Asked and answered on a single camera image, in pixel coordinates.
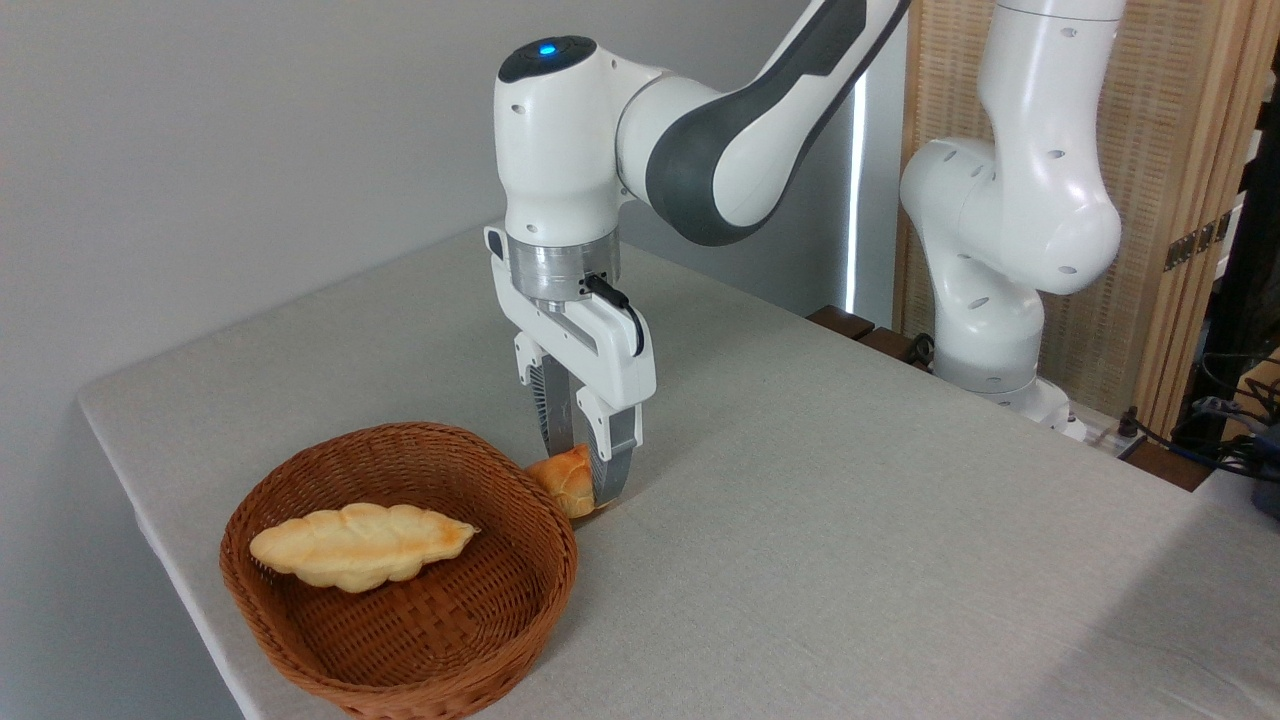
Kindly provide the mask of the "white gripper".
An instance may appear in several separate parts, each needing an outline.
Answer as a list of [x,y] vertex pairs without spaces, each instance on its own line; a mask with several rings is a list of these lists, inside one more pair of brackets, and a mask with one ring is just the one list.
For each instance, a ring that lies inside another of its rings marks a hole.
[[643,445],[639,404],[657,388],[646,322],[598,293],[564,300],[557,313],[539,306],[513,283],[518,243],[498,227],[486,227],[484,234],[498,302],[524,332],[515,337],[518,378],[532,393],[547,454],[575,446],[571,373],[586,386],[576,400],[589,429],[594,503],[605,506],[623,492],[634,450]]

